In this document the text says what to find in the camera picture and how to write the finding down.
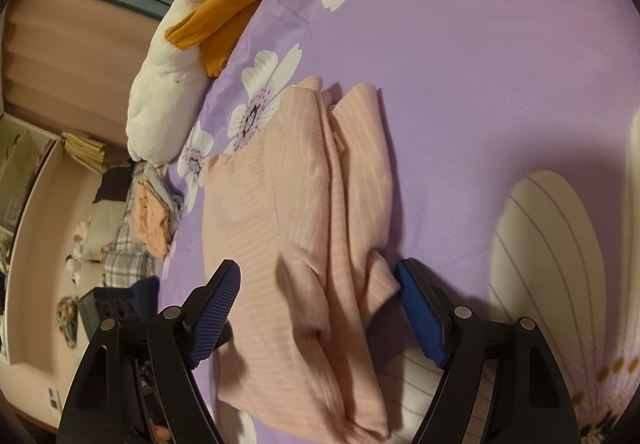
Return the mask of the stack of books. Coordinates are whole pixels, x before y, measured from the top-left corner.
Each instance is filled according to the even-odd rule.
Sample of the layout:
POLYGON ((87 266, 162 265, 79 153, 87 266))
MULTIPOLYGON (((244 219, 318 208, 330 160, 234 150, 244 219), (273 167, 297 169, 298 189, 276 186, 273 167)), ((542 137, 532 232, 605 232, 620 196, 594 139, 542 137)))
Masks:
POLYGON ((106 144, 85 135, 63 132, 64 152, 89 171, 102 174, 105 169, 106 144))

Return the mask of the white wall shelf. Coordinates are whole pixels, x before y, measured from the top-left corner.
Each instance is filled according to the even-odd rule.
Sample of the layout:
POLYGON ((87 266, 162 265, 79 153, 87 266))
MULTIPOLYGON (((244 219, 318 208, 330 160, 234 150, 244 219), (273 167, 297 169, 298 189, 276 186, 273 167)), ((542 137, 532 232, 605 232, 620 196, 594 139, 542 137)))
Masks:
POLYGON ((56 137, 1 115, 1 356, 9 357, 6 298, 15 238, 32 186, 56 137))

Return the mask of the orange folded small garment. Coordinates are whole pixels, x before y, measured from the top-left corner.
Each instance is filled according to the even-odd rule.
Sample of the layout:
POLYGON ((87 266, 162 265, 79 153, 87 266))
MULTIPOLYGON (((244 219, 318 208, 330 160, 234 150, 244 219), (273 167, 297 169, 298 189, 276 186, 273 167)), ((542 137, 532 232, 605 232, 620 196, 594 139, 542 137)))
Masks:
POLYGON ((139 180, 134 186, 131 225, 140 242, 158 260, 164 260, 171 243, 170 211, 153 186, 139 180))

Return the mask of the purple floral bed sheet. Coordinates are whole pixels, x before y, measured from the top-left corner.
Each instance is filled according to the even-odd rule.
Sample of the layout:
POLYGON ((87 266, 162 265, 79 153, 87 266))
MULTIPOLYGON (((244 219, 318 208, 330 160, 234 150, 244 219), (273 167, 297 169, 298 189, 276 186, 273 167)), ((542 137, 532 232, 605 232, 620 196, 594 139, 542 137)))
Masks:
MULTIPOLYGON (((378 92, 394 204, 385 259, 416 259, 453 305, 531 318, 585 443, 639 438, 639 14, 631 0, 265 0, 208 89, 168 180, 186 213, 163 304, 205 280, 203 176, 281 93, 378 92)), ((400 297, 369 328, 390 440, 442 371, 400 297)))

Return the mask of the pink striped knit garment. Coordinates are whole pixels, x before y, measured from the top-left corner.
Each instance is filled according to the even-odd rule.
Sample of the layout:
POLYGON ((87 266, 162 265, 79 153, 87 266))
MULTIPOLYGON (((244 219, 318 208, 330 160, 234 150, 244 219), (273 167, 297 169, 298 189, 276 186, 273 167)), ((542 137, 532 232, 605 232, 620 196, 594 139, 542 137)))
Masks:
POLYGON ((203 256, 241 271, 218 396, 280 432, 381 443, 386 407, 366 329, 398 285, 383 258, 393 175, 374 86, 332 102, 316 77, 204 171, 203 256))

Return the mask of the white goose plush toy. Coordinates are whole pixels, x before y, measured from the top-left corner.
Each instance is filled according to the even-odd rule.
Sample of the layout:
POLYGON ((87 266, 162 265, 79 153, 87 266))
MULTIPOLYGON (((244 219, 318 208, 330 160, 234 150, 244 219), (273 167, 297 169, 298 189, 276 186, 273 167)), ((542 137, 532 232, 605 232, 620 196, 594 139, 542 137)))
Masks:
POLYGON ((168 164, 181 152, 210 82, 219 77, 262 0, 174 0, 158 24, 128 102, 136 161, 168 164))

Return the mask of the plaid blanket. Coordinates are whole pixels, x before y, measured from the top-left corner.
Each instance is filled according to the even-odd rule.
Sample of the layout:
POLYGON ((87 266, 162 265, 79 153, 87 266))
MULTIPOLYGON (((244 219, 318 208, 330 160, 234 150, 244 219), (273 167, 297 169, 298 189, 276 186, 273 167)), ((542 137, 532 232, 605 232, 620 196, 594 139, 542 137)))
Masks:
POLYGON ((131 224, 136 184, 149 167, 147 162, 137 162, 134 165, 125 201, 124 218, 119 223, 114 242, 103 253, 105 287, 127 288, 141 279, 155 275, 157 260, 134 234, 131 224))

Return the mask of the grey folded garment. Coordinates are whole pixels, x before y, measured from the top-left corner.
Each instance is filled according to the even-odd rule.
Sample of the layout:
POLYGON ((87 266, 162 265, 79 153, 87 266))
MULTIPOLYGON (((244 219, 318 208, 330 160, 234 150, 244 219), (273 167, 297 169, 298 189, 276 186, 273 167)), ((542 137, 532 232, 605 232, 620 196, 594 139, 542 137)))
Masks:
POLYGON ((169 228, 171 233, 175 233, 182 219, 182 197, 170 189, 160 170, 146 161, 140 161, 134 165, 134 180, 149 182, 157 196, 168 207, 169 228))

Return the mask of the beige curtain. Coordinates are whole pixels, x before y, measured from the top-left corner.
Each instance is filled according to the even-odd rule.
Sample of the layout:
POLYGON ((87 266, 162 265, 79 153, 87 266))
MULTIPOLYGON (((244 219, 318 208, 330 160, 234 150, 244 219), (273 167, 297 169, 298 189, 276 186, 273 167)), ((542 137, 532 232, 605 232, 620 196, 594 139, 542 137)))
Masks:
POLYGON ((2 95, 10 115, 53 132, 126 144, 129 90, 172 0, 10 0, 2 95))

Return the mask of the dark cloth on sofa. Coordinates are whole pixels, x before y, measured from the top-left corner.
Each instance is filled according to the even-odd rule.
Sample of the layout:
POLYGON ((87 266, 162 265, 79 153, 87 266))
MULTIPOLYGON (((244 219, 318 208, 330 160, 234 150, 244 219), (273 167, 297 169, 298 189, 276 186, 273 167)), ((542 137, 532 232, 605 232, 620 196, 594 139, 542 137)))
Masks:
POLYGON ((125 201, 133 173, 134 167, 130 166, 130 164, 105 171, 93 202, 97 204, 102 200, 125 201))

